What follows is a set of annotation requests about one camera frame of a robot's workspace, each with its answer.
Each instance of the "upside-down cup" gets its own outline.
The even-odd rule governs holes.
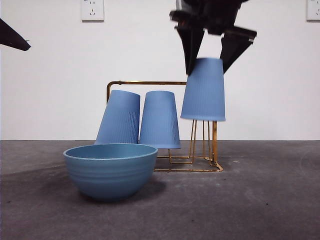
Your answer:
[[[146,93],[139,143],[157,149],[181,148],[173,92],[149,91]]]
[[[184,92],[181,118],[225,121],[223,62],[218,58],[198,58]]]
[[[113,90],[94,144],[137,144],[139,121],[140,95]]]

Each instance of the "electrical socket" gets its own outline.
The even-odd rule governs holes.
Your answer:
[[[81,0],[82,21],[104,21],[105,4],[104,0]]]
[[[307,0],[306,20],[320,21],[320,0]]]

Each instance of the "concrete floor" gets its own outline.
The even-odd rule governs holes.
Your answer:
[[[154,172],[116,203],[68,178],[62,152],[91,143],[1,141],[2,240],[320,239],[320,141],[219,141],[223,172]]]

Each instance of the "robotic arm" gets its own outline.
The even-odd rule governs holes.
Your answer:
[[[234,26],[238,9],[248,0],[176,0],[176,10],[170,12],[171,20],[183,45],[185,70],[190,75],[200,49],[205,30],[221,38],[225,73],[234,61],[254,42],[257,32]]]

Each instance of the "blue cup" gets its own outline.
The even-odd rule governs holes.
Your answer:
[[[198,58],[184,92],[181,118],[225,121],[223,62],[218,58]]]
[[[94,144],[137,144],[139,121],[140,95],[113,90]]]
[[[173,92],[149,91],[146,93],[139,143],[157,149],[181,148]]]

